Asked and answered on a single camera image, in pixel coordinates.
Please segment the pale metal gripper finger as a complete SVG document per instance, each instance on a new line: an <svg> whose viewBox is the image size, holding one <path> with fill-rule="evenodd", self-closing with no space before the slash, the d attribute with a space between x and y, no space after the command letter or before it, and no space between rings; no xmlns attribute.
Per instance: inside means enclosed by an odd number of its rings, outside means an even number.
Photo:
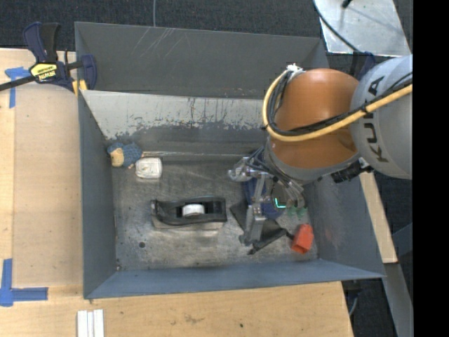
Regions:
<svg viewBox="0 0 449 337"><path fill-rule="evenodd" d="M244 245L250 245L250 242L248 241L248 231L251 224L251 220L253 217L262 217L262 209L260 205L251 205L248 207L246 211L246 217L244 218L244 228L243 228L243 234L239 237L240 241Z"/></svg>
<svg viewBox="0 0 449 337"><path fill-rule="evenodd" d="M248 241L253 251L259 251L267 245L268 239L264 235L265 217L253 217L248 231Z"/></svg>

